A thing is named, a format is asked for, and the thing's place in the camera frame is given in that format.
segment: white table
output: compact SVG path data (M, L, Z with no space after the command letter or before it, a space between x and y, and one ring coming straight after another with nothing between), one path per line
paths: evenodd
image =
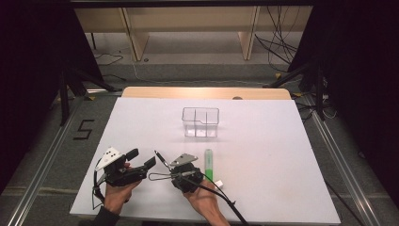
M184 136L181 116L188 106L219 108L218 137ZM249 223L340 224L294 101L119 98L71 214L98 213L91 208L92 177L108 146L123 153L138 148L140 155L131 161L134 166L153 157L154 150L169 162L191 153L199 157L194 165L201 171L204 151L211 148L214 179L223 182L223 191ZM168 170L157 159L150 172ZM219 205L228 221L239 221L223 200ZM144 180L120 215L204 221L170 180Z

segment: human hand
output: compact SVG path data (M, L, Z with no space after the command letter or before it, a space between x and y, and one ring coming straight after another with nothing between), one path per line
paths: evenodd
M129 168L130 163L125 163L125 168ZM104 208L119 215L124 203L132 197L132 190L137 187L141 181L131 183L127 186L111 186L106 184Z
M200 184L215 190L215 186L207 180L203 180ZM230 225L220 212L214 193L199 187L194 193L186 192L183 195L188 199L191 206L203 215L211 225Z

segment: aluminum rail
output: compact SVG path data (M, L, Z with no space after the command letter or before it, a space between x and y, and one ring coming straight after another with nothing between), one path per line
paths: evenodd
M305 96L305 100L308 105L314 105L314 101L311 97ZM312 112L312 117L314 122L316 123L316 126L321 136L323 137L324 142L327 145L327 148L331 154L332 159L335 162L335 165L338 168L338 171L343 177L343 181L345 182L345 185L348 188L349 193L351 194L352 199L355 202L355 205L359 209L360 215L363 218L365 225L368 226L381 225L373 206L371 205L368 198L364 194L364 191L361 188L349 164L346 162L345 158L343 157L343 154L340 148L338 147L337 143L335 142L334 137L330 133L326 125L326 122L321 121L319 116L314 112Z
M73 117L79 108L79 106L83 103L83 97L76 97L73 101L72 105L72 113L69 116L68 120L65 124L59 127L58 132L56 133L56 137L54 138L50 148L47 151L47 154L44 156L41 164L39 166L38 171L32 179L29 187L26 189L24 195L21 197L20 202L17 207L14 209L14 212L8 221L8 226L22 225L24 220L29 213L30 208L32 207L33 201L36 199L38 192L40 190L41 185L43 184L47 173L50 168L53 166L54 160L56 159L56 155L58 154L60 147L65 139L67 132L70 129Z

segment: clear plastic box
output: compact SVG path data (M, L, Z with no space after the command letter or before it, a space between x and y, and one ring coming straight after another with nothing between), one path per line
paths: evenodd
M182 121L186 137L217 137L219 109L208 107L185 107Z

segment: test tube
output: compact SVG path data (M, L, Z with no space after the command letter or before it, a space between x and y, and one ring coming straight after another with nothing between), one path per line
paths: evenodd
M212 150L205 150L205 175L208 180L214 180L214 169L213 169L214 161L212 159Z

